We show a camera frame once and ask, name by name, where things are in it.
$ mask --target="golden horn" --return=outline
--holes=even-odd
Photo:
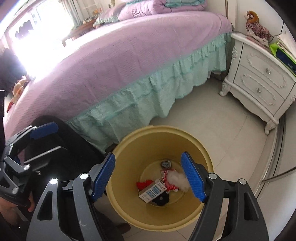
[[[259,17],[255,12],[249,11],[249,13],[254,16],[253,19],[248,20],[249,23],[257,23],[257,22],[259,22]]]

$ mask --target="sheep figurine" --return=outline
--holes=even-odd
[[[267,28],[259,24],[258,15],[253,11],[247,11],[247,14],[244,17],[247,20],[246,29],[248,35],[269,47],[268,40],[272,37],[272,35]]]

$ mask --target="nightstand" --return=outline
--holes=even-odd
[[[296,77],[277,58],[241,33],[233,33],[234,48],[228,76],[222,83],[225,96],[231,92],[267,124],[265,134],[296,99]]]

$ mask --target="curtain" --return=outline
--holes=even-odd
[[[77,0],[60,0],[60,2],[63,4],[65,11],[72,18],[74,26],[80,26],[84,18]]]

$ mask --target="nightstand leg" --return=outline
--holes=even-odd
[[[267,122],[266,126],[265,126],[265,134],[268,135],[270,130],[273,130],[274,128],[276,128],[276,124],[270,120],[269,122]]]
[[[231,86],[229,84],[226,84],[225,81],[222,83],[222,91],[219,92],[219,95],[226,96],[227,93],[230,91]]]

